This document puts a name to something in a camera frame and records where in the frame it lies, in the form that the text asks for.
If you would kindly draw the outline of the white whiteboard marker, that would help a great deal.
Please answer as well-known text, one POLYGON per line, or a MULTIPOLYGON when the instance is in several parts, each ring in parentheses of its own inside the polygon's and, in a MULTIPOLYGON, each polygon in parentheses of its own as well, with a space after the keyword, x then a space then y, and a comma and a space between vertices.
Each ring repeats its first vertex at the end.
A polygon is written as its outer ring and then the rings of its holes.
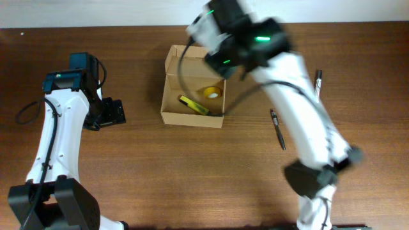
POLYGON ((321 92, 321 83, 322 83, 322 70, 316 71, 316 84, 315 84, 315 97, 316 101, 320 102, 320 92, 321 92))

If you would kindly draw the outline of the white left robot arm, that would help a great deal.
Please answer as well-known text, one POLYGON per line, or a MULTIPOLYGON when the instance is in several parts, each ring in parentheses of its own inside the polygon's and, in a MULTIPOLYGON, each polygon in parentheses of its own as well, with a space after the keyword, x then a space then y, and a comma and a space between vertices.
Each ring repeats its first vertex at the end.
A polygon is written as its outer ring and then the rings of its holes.
POLYGON ((83 130, 126 122, 121 100, 102 96, 105 66, 88 52, 70 54, 67 70, 42 83, 45 108, 40 144, 23 185, 10 188, 8 204, 21 229, 128 229, 100 213, 98 201, 80 183, 83 130))

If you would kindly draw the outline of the black clear pen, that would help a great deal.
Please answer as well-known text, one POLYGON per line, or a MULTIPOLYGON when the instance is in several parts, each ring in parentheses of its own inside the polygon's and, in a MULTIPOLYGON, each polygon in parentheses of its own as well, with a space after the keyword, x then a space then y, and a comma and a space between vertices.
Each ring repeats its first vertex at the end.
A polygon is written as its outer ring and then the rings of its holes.
POLYGON ((277 134, 278 141, 279 141, 279 143, 281 145, 282 150, 285 151, 286 150, 286 145, 285 145, 282 133, 281 133, 281 129, 279 128, 279 120, 278 120, 278 117, 277 117, 277 115, 276 115, 276 113, 274 112, 273 109, 270 109, 270 115, 271 115, 272 121, 274 123, 274 128, 275 128, 275 131, 276 131, 276 134, 277 134))

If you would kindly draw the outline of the yellow tape roll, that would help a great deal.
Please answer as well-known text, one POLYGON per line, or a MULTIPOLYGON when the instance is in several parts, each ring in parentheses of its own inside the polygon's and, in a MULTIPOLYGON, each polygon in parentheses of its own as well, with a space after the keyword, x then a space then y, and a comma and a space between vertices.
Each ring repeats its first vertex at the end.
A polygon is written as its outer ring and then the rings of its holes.
POLYGON ((206 99, 216 99, 222 96, 222 90, 217 86, 210 86, 203 90, 206 99))

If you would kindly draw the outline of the cardboard box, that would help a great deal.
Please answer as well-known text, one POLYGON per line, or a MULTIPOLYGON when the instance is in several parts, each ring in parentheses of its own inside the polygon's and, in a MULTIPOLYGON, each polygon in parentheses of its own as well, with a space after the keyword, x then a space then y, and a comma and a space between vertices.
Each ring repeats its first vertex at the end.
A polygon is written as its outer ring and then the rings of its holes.
POLYGON ((226 81, 220 78, 204 62, 207 50, 203 47, 172 45, 165 61, 166 79, 160 113, 167 125, 221 128, 224 118, 226 81), (217 86, 222 96, 206 99, 203 90, 217 86), (209 115, 201 115, 183 105, 179 97, 187 98, 210 110, 209 115))

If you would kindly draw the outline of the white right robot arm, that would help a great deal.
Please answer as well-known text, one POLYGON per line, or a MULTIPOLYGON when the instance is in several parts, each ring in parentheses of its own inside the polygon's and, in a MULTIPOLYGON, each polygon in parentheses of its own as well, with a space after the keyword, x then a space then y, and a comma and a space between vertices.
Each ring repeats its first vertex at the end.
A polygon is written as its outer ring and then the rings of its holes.
POLYGON ((316 99, 304 60, 278 22, 254 22, 237 1, 210 1, 206 7, 204 18, 222 36, 209 46, 213 68, 224 75, 228 68, 244 67, 265 90, 296 144, 298 159, 284 168, 284 175, 300 198, 297 228, 332 229, 338 174, 361 163, 362 150, 344 140, 316 99))

